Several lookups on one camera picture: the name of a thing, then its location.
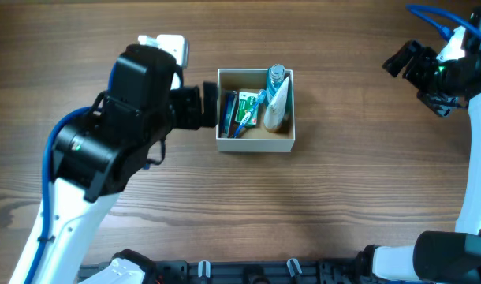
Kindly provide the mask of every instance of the wood grain surface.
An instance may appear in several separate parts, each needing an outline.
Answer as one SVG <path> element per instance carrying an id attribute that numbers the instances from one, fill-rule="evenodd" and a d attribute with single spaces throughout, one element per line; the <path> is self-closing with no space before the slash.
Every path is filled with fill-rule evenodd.
<path id="1" fill-rule="evenodd" d="M 425 3 L 467 17 L 481 2 Z M 404 5 L 0 5 L 0 283 L 35 220 L 48 133 L 93 102 L 141 34 L 188 38 L 188 85 L 216 81 L 218 68 L 293 69 L 296 143 L 288 155 L 225 154 L 213 129 L 174 130 L 164 164 L 133 176 L 85 263 L 125 248 L 153 260 L 354 256 L 365 245 L 410 245 L 425 230 L 453 230 L 467 181 L 468 115 L 437 118 L 409 82 L 382 70 L 409 39 L 442 47 Z"/>

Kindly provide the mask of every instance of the blue cable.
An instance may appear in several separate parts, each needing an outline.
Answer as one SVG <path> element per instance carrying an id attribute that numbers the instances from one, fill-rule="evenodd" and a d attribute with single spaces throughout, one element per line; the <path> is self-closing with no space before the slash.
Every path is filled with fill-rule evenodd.
<path id="1" fill-rule="evenodd" d="M 44 249 L 46 248 L 46 241 L 50 234 L 50 172 L 51 172 L 51 150 L 54 144 L 54 140 L 57 137 L 58 133 L 62 128 L 72 121 L 74 118 L 88 112 L 90 107 L 81 107 L 78 110 L 73 111 L 70 114 L 67 114 L 61 121 L 53 127 L 51 130 L 50 135 L 48 136 L 48 140 L 46 142 L 46 147 L 44 148 L 44 157 L 43 157 L 43 229 L 41 230 L 41 241 L 39 242 L 39 246 L 37 247 L 37 251 L 35 252 L 34 260 L 32 261 L 32 265 L 28 270 L 27 278 L 25 279 L 24 284 L 31 284 L 32 280 L 37 272 L 37 267 L 41 262 L 41 258 L 44 254 Z"/>
<path id="2" fill-rule="evenodd" d="M 116 70 L 116 63 L 114 63 L 114 66 L 111 69 L 111 73 L 109 74 L 109 80 L 107 81 L 107 91 L 110 91 L 111 86 L 113 85 L 113 77 L 114 77 L 115 70 Z"/>
<path id="3" fill-rule="evenodd" d="M 449 34 L 445 30 L 442 30 L 442 29 L 438 28 L 437 26 L 443 27 L 443 28 L 447 28 L 447 27 L 442 26 L 440 24 L 437 24 L 437 22 L 435 22 L 434 20 L 430 19 L 427 16 L 424 16 L 422 13 L 433 13 L 435 15 L 439 15 L 440 17 L 444 17 L 446 19 L 452 20 L 453 22 L 455 22 L 455 23 L 463 26 L 464 28 L 466 28 L 469 32 L 471 32 L 474 36 L 477 36 L 481 40 L 481 31 L 478 30 L 476 27 L 474 27 L 472 24 L 468 23 L 464 19 L 457 16 L 456 14 L 445 11 L 443 9 L 439 9 L 439 8 L 435 8 L 435 7 L 427 7 L 427 6 L 422 6 L 422 5 L 409 4 L 409 5 L 406 5 L 405 8 L 408 11 L 410 11 L 411 13 L 418 16 L 419 18 L 421 18 L 421 19 L 427 21 L 428 23 L 430 23 L 431 25 L 435 26 L 438 29 L 438 32 L 444 38 L 446 38 Z"/>

